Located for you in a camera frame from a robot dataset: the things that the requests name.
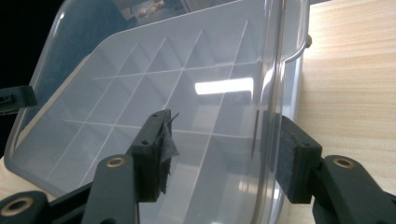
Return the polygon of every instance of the screw hole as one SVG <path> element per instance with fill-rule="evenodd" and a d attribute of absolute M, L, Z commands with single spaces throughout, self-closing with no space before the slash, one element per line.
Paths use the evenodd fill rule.
<path fill-rule="evenodd" d="M 116 157 L 116 158 L 108 160 L 106 165 L 108 167 L 117 167 L 117 166 L 123 165 L 124 163 L 125 163 L 124 158 Z"/>
<path fill-rule="evenodd" d="M 341 167 L 350 169 L 353 168 L 355 166 L 355 164 L 353 163 L 353 161 L 347 160 L 347 159 L 342 159 L 342 158 L 335 158 L 333 160 L 333 162 Z"/>
<path fill-rule="evenodd" d="M 17 210 L 22 208 L 24 205 L 26 205 L 26 201 L 15 202 L 9 207 L 9 210 Z"/>
<path fill-rule="evenodd" d="M 100 224 L 116 224 L 117 221 L 114 218 L 106 218 L 105 220 L 103 220 Z"/>
<path fill-rule="evenodd" d="M 31 197 L 16 199 L 1 209 L 1 215 L 3 217 L 15 216 L 32 206 L 33 202 L 34 200 Z"/>

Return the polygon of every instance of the light wooden surface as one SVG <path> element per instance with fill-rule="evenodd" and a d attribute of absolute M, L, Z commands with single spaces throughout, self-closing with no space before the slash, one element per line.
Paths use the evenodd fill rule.
<path fill-rule="evenodd" d="M 396 1 L 332 0 L 313 5 L 313 45 L 304 54 L 298 124 L 323 147 L 365 166 L 396 194 Z M 0 161 L 0 199 L 36 189 Z M 310 205 L 288 223 L 314 223 Z"/>

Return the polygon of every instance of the plastic storage box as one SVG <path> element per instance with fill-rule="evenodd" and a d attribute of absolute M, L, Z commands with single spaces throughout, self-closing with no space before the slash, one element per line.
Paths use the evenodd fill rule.
<path fill-rule="evenodd" d="M 140 19 L 130 13 L 148 3 L 125 2 L 63 5 L 31 82 L 38 106 L 20 111 L 7 168 L 65 194 L 169 108 L 179 156 L 166 195 L 140 204 L 141 222 L 276 220 L 279 114 L 294 116 L 308 1 L 165 1 Z"/>

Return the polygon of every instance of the black clamp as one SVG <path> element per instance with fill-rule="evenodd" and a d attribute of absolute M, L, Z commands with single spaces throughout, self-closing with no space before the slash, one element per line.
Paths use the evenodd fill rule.
<path fill-rule="evenodd" d="M 0 202 L 0 223 L 137 224 L 139 203 L 156 202 L 166 192 L 172 140 L 170 110 L 150 115 L 125 155 L 99 162 L 93 181 L 48 203 L 44 193 L 29 191 Z"/>
<path fill-rule="evenodd" d="M 31 86 L 0 89 L 0 116 L 16 114 L 21 108 L 37 105 Z"/>
<path fill-rule="evenodd" d="M 282 118 L 276 180 L 291 203 L 315 197 L 316 223 L 396 223 L 395 196 L 383 191 L 364 167 L 344 156 L 321 158 L 321 145 Z"/>

